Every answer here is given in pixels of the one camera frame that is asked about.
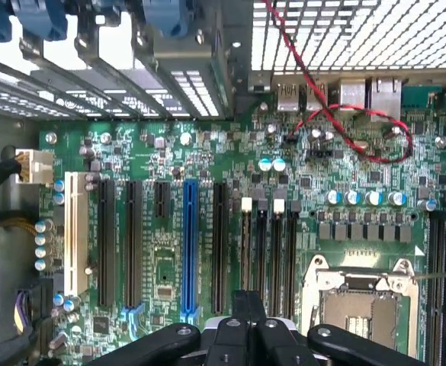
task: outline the pcie slot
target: pcie slot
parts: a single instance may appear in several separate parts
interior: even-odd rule
[[[213,278],[212,311],[221,314],[226,303],[226,266],[228,242],[228,186],[215,182],[213,186]]]
[[[134,309],[141,302],[143,183],[141,181],[129,181],[126,184],[126,191],[124,307]]]
[[[297,243],[298,213],[289,212],[287,216],[287,241],[285,246],[285,285],[284,285],[284,318],[294,316],[294,285]]]
[[[98,186],[98,304],[109,307],[116,291],[116,185],[104,180]]]
[[[250,290],[252,255],[252,199],[242,199],[240,287]]]
[[[281,295],[281,240],[282,240],[282,216],[274,213],[271,218],[271,266],[270,266],[270,291],[268,299],[268,316],[278,316]]]
[[[260,294],[262,301],[265,300],[267,288],[265,286],[265,275],[267,267],[267,211],[259,210],[256,219],[256,281],[255,289]]]
[[[65,173],[65,234],[63,267],[65,295],[78,296],[88,288],[84,273],[88,257],[88,194],[86,173]]]
[[[182,306],[181,318],[197,311],[197,267],[199,237],[199,186],[184,182],[182,220]]]

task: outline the small white connector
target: small white connector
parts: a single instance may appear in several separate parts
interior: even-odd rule
[[[285,212],[285,200],[274,199],[274,214],[283,214]]]
[[[33,149],[16,149],[16,156],[23,154],[29,161],[27,178],[16,175],[19,185],[52,185],[53,184],[53,154],[47,151]]]
[[[251,197],[243,197],[241,199],[241,211],[252,212],[253,200]]]

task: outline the capacitor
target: capacitor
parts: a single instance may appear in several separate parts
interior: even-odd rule
[[[390,192],[387,201],[393,206],[403,206],[407,202],[407,196],[402,192]]]
[[[356,205],[360,202],[361,195],[356,191],[346,191],[343,200],[346,204]]]
[[[383,133],[383,139],[391,140],[395,137],[398,137],[399,135],[400,135],[400,127],[392,126],[389,130],[387,130]]]
[[[109,145],[113,138],[109,132],[104,132],[99,139],[103,145]]]
[[[45,258],[52,254],[52,249],[50,246],[37,246],[34,250],[34,254],[37,258]]]
[[[285,160],[282,158],[275,159],[272,162],[272,166],[276,172],[283,172],[285,170]]]
[[[50,231],[45,231],[44,233],[38,233],[34,236],[34,242],[37,246],[44,246],[45,244],[51,243],[53,241],[53,234]]]
[[[342,195],[334,189],[326,193],[326,201],[328,204],[338,204],[341,199]]]
[[[101,179],[102,179],[102,174],[99,172],[90,172],[85,175],[85,181],[88,181],[91,183],[100,181]]]
[[[37,271],[48,271],[52,268],[53,260],[50,257],[37,259],[34,263],[34,267]]]
[[[436,210],[438,202],[436,200],[419,200],[418,207],[423,211],[432,212]]]
[[[307,139],[310,143],[317,141],[321,138],[322,131],[319,128],[313,128],[311,132],[307,135]]]
[[[51,219],[40,220],[34,224],[34,229],[37,231],[37,233],[51,231],[51,229],[53,229],[53,221]]]
[[[435,145],[438,149],[446,149],[446,136],[437,136],[435,138]]]
[[[382,203],[382,194],[376,191],[367,192],[365,194],[365,202],[371,206],[378,206]]]
[[[192,141],[192,136],[189,132],[183,132],[182,135],[180,135],[180,143],[183,146],[188,146]]]
[[[53,295],[53,305],[55,305],[56,307],[61,307],[63,305],[64,302],[64,298],[62,294],[55,294]]]
[[[55,181],[55,183],[53,183],[53,190],[62,193],[65,191],[65,182],[62,179]]]
[[[270,159],[263,158],[258,162],[258,167],[262,172],[269,172],[271,169],[271,161]]]
[[[85,158],[93,158],[95,156],[95,151],[91,147],[80,146],[79,155]]]
[[[49,349],[58,349],[61,345],[65,345],[69,341],[69,337],[67,336],[67,333],[60,332],[56,335],[54,339],[48,343]]]
[[[57,206],[61,206],[65,203],[65,195],[63,193],[55,193],[53,195],[53,203]]]
[[[68,300],[65,300],[65,303],[63,303],[63,309],[67,313],[72,312],[73,310],[79,308],[80,306],[80,297],[72,296]]]

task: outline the screw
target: screw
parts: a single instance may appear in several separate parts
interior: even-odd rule
[[[228,326],[240,326],[241,323],[236,319],[231,319],[228,323],[226,323]]]
[[[265,325],[268,328],[275,328],[278,325],[278,323],[275,320],[270,319],[265,322]]]
[[[322,337],[329,337],[331,335],[331,331],[327,328],[319,328],[317,329],[317,334]]]
[[[186,336],[186,335],[191,334],[191,333],[192,333],[192,331],[190,330],[190,328],[180,328],[177,331],[177,334],[179,334],[180,336]]]

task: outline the black pcie slot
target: black pcie slot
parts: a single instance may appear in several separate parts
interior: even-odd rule
[[[287,217],[287,242],[285,246],[285,285],[284,318],[294,316],[294,285],[296,268],[297,220],[298,213],[289,213]]]
[[[281,245],[282,216],[274,214],[271,218],[271,266],[268,316],[278,316],[281,294]]]
[[[109,307],[116,291],[116,185],[112,180],[98,186],[98,303]]]
[[[241,289],[250,290],[251,279],[251,254],[252,254],[252,213],[242,213],[242,233],[241,233]]]
[[[212,311],[221,314],[226,303],[226,266],[228,242],[228,186],[213,186],[213,278]]]
[[[141,259],[143,252],[143,183],[126,184],[126,244],[124,246],[124,307],[136,308],[141,302]]]
[[[256,281],[255,289],[260,294],[260,298],[265,302],[265,293],[267,288],[265,286],[265,272],[267,267],[266,262],[267,252],[267,212],[259,211],[256,219]]]

